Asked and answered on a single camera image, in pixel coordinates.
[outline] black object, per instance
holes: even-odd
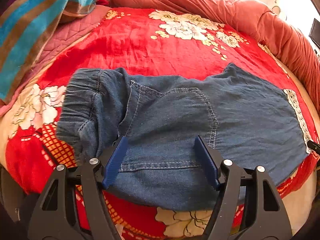
[[[313,24],[310,30],[309,37],[314,44],[320,49],[320,22],[317,19],[313,20]]]
[[[67,169],[59,165],[50,176],[31,217],[30,240],[121,240],[105,206],[102,192],[109,173],[106,167],[120,154],[126,140],[121,136],[107,148],[100,159]],[[262,166],[243,169],[209,148],[198,136],[195,150],[209,182],[220,190],[217,203],[204,233],[203,240],[289,240],[292,238],[289,219],[276,187]],[[79,227],[75,207],[75,185],[82,185],[85,209],[91,228]],[[244,216],[238,233],[230,236],[238,203],[239,190],[246,186]]]

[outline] striped blanket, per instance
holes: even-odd
[[[9,0],[0,16],[0,99],[7,103],[59,23],[84,17],[96,0]]]

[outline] lace trim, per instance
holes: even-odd
[[[294,92],[291,89],[284,89],[283,91],[287,94],[288,101],[289,101],[290,105],[292,106],[292,108],[296,112],[297,119],[298,119],[298,122],[300,124],[301,130],[302,130],[302,133],[303,133],[303,139],[304,139],[304,142],[306,144],[306,148],[307,148],[306,152],[308,154],[310,154],[311,153],[311,149],[308,148],[307,142],[309,140],[312,140],[312,139],[311,139],[311,135],[309,133],[306,121],[303,118],[303,115],[302,115],[302,112],[301,112],[301,109],[300,109],[300,106],[299,106],[299,102],[298,102],[298,99],[297,99],[296,92]]]

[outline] blue denim garment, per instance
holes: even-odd
[[[121,134],[129,148],[109,190],[176,211],[212,209],[217,199],[195,157],[199,134],[240,167],[265,166],[276,185],[307,157],[285,93],[234,64],[204,81],[78,70],[66,90],[58,138],[84,162]]]

